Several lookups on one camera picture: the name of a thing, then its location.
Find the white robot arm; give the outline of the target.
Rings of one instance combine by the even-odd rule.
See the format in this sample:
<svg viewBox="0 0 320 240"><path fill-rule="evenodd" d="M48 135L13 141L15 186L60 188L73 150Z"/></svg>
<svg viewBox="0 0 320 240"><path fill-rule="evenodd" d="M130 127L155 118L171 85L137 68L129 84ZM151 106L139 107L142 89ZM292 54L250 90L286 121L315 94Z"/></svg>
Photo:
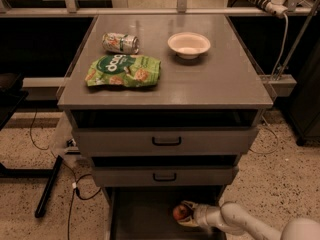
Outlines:
<svg viewBox="0 0 320 240"><path fill-rule="evenodd" d="M319 222L297 218L279 231L253 217L234 202L211 206L184 200L173 209L172 214L182 226L207 230L215 227L231 235L248 233L254 240L320 240Z"/></svg>

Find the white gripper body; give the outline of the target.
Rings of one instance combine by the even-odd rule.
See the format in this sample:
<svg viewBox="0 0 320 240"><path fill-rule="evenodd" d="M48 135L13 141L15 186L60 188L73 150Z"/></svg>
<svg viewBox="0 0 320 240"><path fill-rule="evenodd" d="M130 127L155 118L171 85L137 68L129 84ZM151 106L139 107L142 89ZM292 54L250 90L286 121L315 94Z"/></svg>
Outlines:
<svg viewBox="0 0 320 240"><path fill-rule="evenodd" d="M207 204L198 204L193 212L194 221L202 228L215 227L218 225L220 208Z"/></svg>

